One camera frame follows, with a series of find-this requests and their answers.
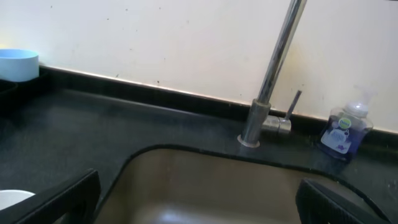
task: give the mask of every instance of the sink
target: sink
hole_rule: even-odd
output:
[[[296,170],[156,149],[122,171],[95,224],[301,223],[295,194],[311,178],[374,214],[344,186]]]

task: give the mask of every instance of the backsplash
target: backsplash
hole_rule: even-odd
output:
[[[35,50],[49,67],[250,104],[289,0],[3,0],[0,47]],[[398,133],[398,2],[308,0],[271,98],[327,118],[360,93],[375,128]]]

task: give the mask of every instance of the green logo on label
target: green logo on label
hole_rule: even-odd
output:
[[[351,127],[351,121],[348,118],[341,118],[338,121],[338,126],[340,126],[343,129],[347,129]]]

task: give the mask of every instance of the light blue container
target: light blue container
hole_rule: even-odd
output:
[[[0,79],[29,81],[39,76],[39,55],[31,50],[0,49]]]

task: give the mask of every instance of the soap dispenser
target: soap dispenser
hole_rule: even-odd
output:
[[[347,103],[344,108],[335,108],[330,112],[318,143],[323,152],[346,162],[355,157],[363,137],[373,128],[366,116],[374,93],[360,86],[354,87],[362,91],[362,97]]]

